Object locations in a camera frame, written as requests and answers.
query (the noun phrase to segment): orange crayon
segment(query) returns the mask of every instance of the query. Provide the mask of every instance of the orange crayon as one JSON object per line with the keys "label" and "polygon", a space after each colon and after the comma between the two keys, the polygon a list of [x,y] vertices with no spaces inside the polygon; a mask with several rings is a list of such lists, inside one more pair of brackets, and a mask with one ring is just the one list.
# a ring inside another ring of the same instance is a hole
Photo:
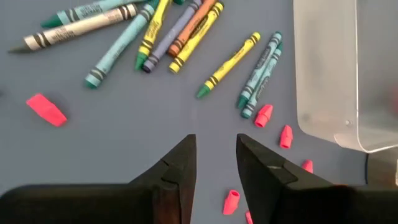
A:
{"label": "orange crayon", "polygon": [[196,26],[198,26],[199,22],[207,15],[216,2],[217,0],[203,0],[203,4],[197,10],[197,13],[193,15],[187,26],[185,26],[184,30],[181,31],[180,35],[178,35],[170,46],[169,51],[167,52],[170,56],[176,57],[178,53],[180,53]]}

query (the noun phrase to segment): transparent container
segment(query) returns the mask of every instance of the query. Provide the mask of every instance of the transparent container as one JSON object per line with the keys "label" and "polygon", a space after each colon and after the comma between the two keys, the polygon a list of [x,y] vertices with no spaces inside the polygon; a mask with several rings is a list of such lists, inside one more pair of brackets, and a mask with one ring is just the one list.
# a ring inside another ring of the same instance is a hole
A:
{"label": "transparent container", "polygon": [[298,124],[363,152],[398,146],[398,1],[294,0]]}

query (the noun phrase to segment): pink eraser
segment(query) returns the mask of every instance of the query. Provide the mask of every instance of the pink eraser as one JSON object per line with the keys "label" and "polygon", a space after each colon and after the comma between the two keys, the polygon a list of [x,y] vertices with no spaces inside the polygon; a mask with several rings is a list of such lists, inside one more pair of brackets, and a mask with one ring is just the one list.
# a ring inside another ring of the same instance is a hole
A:
{"label": "pink eraser", "polygon": [[253,221],[251,220],[251,215],[250,212],[246,212],[246,221],[248,221],[248,224],[253,224]]}
{"label": "pink eraser", "polygon": [[313,174],[313,162],[312,160],[307,159],[304,163],[303,163],[303,169],[305,169],[306,171],[310,172],[311,174]]}
{"label": "pink eraser", "polygon": [[40,117],[56,127],[63,125],[67,121],[65,115],[41,93],[32,96],[26,101],[26,104]]}
{"label": "pink eraser", "polygon": [[258,112],[257,118],[254,121],[254,124],[259,128],[265,127],[267,125],[268,121],[271,119],[273,109],[274,109],[274,106],[272,106],[272,105],[263,106],[261,108],[261,110]]}
{"label": "pink eraser", "polygon": [[237,190],[230,190],[224,203],[223,215],[232,215],[238,208],[240,199],[239,192]]}
{"label": "pink eraser", "polygon": [[279,146],[283,149],[290,149],[293,141],[293,131],[289,125],[285,125],[282,134],[280,135]]}

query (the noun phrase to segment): blue-gray tabletop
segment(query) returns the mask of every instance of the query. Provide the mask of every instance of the blue-gray tabletop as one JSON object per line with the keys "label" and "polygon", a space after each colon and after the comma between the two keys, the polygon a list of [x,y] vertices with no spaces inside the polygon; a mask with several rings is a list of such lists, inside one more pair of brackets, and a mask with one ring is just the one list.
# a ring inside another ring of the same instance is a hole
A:
{"label": "blue-gray tabletop", "polygon": [[[83,86],[127,22],[91,32],[40,52],[6,53],[17,40],[41,30],[56,11],[90,0],[3,0],[0,3],[0,193],[24,184],[126,183],[144,172],[187,134],[197,135],[197,184],[192,223],[245,223],[248,209],[236,165],[236,134],[250,137],[337,184],[364,184],[365,155],[308,136],[297,124],[292,0],[227,0],[220,18],[178,75],[164,57],[155,72],[133,70],[144,32],[126,49],[98,90]],[[185,10],[173,4],[159,37]],[[283,33],[284,51],[259,106],[273,104],[266,128],[242,119],[236,100],[272,33]],[[258,31],[262,40],[203,100],[204,81]],[[43,93],[68,117],[61,128],[26,104]],[[278,147],[285,124],[294,130],[290,150]],[[229,189],[241,192],[238,210],[222,215]]]}

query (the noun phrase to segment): yellow crayon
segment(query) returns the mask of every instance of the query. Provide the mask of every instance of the yellow crayon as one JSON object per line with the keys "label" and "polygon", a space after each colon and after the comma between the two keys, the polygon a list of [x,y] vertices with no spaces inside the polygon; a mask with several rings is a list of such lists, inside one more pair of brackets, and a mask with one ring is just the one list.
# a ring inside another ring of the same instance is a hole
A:
{"label": "yellow crayon", "polygon": [[248,53],[255,44],[260,40],[261,36],[258,32],[253,33],[250,38],[248,38],[241,49],[235,52],[233,57],[226,61],[207,81],[197,93],[197,98],[202,98],[220,82],[225,75]]}
{"label": "yellow crayon", "polygon": [[159,33],[162,23],[167,13],[167,9],[171,5],[172,0],[160,0],[159,5],[155,11],[155,14],[150,21],[147,32],[145,33],[144,40],[138,49],[136,58],[136,70],[142,67],[142,64],[147,60],[147,57],[154,46],[156,36]]}
{"label": "yellow crayon", "polygon": [[182,65],[188,60],[195,47],[199,44],[202,38],[206,35],[207,31],[213,25],[214,21],[218,18],[220,13],[224,9],[222,2],[217,2],[209,11],[209,13],[202,19],[197,28],[193,31],[191,38],[185,44],[184,48],[174,58],[174,61],[170,64],[170,71],[178,73],[182,68]]}

